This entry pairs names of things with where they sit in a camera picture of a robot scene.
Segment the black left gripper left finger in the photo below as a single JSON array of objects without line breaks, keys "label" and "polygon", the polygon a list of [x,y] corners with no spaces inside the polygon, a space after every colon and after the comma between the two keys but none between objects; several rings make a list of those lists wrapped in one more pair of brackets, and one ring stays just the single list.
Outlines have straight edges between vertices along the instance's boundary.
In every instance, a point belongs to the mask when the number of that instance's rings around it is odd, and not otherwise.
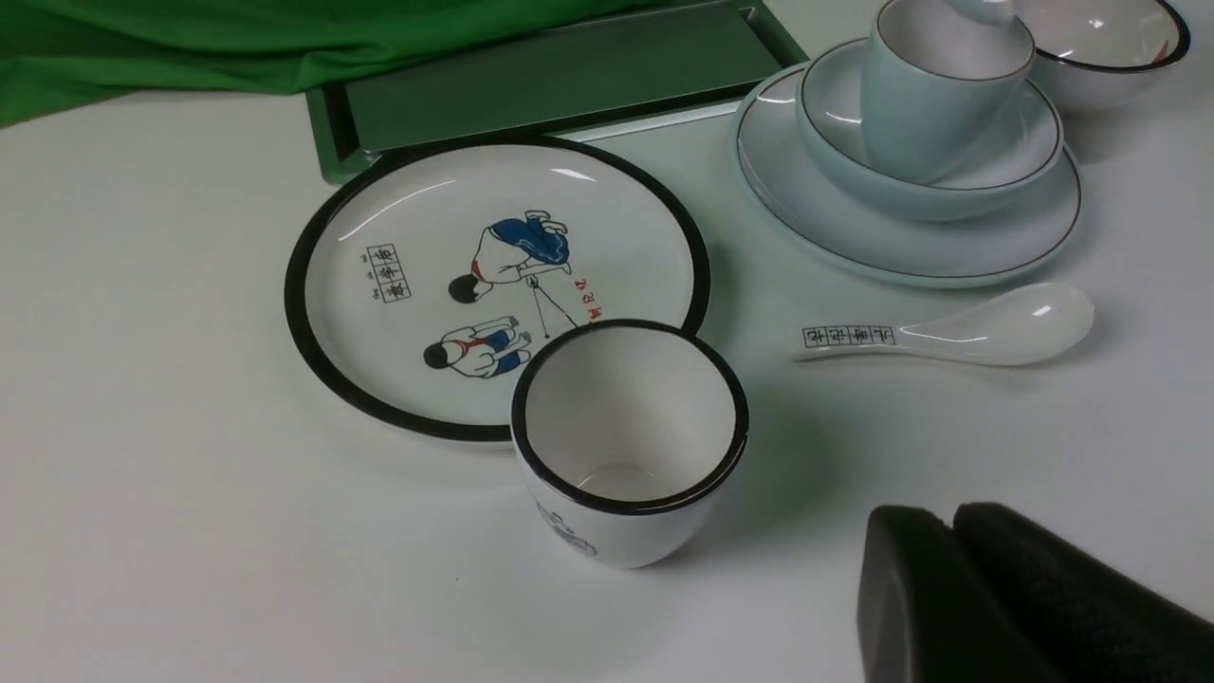
[{"label": "black left gripper left finger", "polygon": [[867,682],[1051,682],[949,527],[880,506],[864,536],[855,627]]}]

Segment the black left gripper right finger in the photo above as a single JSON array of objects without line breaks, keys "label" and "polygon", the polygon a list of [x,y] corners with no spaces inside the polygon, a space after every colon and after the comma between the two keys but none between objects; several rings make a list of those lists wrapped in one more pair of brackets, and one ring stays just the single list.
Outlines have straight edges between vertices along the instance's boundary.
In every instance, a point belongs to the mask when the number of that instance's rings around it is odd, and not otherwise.
[{"label": "black left gripper right finger", "polygon": [[1210,682],[1213,627],[1002,503],[953,531],[1006,613],[1071,682]]}]

